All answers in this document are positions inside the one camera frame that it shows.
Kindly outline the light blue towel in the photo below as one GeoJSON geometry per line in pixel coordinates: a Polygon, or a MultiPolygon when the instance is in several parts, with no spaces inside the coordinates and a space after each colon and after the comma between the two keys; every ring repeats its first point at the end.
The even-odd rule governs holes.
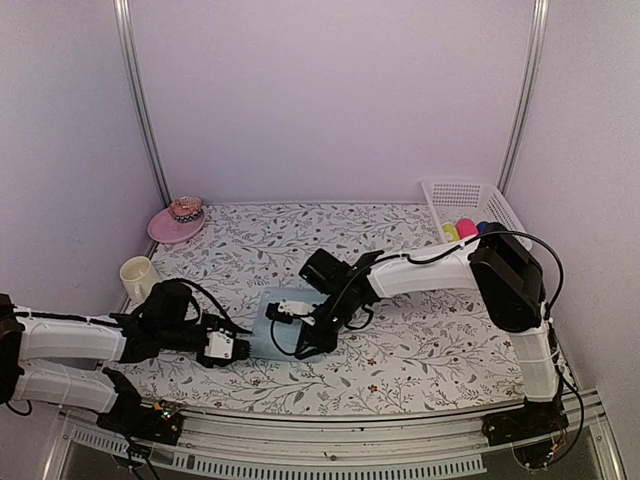
{"type": "MultiPolygon", "coordinates": [[[[313,289],[296,288],[266,288],[260,298],[255,321],[252,326],[252,335],[248,341],[251,345],[250,357],[252,359],[265,359],[273,361],[295,361],[294,357],[286,356],[280,352],[271,339],[271,325],[273,321],[266,316],[267,307],[272,303],[282,301],[300,301],[317,306],[324,302],[326,295],[313,289]]],[[[286,352],[293,353],[296,349],[303,322],[294,320],[291,324],[276,322],[274,334],[278,345],[286,352]]]]}

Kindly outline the dark blue towel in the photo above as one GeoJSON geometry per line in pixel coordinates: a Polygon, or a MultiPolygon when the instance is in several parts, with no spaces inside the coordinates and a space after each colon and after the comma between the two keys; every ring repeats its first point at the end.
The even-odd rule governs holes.
{"type": "Polygon", "coordinates": [[[488,221],[481,221],[476,225],[476,229],[479,234],[488,233],[490,231],[490,223],[488,221]]]}

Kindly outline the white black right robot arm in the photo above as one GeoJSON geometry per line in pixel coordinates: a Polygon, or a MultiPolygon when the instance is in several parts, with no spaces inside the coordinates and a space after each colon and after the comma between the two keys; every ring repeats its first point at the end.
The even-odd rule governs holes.
{"type": "Polygon", "coordinates": [[[302,324],[292,357],[303,360],[337,347],[341,329],[358,310],[388,298],[444,289],[477,290],[493,325],[508,334],[530,404],[517,427],[537,436],[552,424],[552,401],[561,388],[552,349],[554,299],[546,295],[543,270],[522,242],[525,232],[488,224],[482,233],[458,242],[390,253],[376,250],[354,263],[316,250],[299,275],[325,299],[318,305],[281,300],[266,308],[272,323],[302,324]]]}

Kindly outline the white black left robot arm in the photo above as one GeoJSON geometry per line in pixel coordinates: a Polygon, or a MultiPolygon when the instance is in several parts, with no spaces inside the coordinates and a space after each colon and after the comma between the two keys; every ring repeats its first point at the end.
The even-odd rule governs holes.
{"type": "Polygon", "coordinates": [[[40,401],[110,415],[128,434],[148,426],[148,407],[119,371],[87,371],[69,359],[138,364],[163,350],[193,353],[206,367],[250,356],[246,330],[225,315],[188,309],[187,295],[150,296],[129,314],[99,317],[36,312],[1,297],[1,401],[40,401]]]}

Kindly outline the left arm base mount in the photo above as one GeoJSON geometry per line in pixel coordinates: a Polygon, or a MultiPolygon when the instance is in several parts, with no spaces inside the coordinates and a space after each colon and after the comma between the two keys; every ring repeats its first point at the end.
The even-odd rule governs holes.
{"type": "Polygon", "coordinates": [[[144,405],[138,397],[119,396],[108,412],[98,414],[99,428],[124,438],[146,440],[176,446],[182,433],[184,417],[179,409],[161,401],[144,405]]]}

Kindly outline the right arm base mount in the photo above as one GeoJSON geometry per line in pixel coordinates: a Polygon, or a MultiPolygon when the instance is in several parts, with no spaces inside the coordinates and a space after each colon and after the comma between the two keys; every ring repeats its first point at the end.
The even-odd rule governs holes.
{"type": "Polygon", "coordinates": [[[562,402],[525,400],[519,408],[485,415],[481,432],[490,446],[496,446],[560,432],[568,426],[562,402]]]}

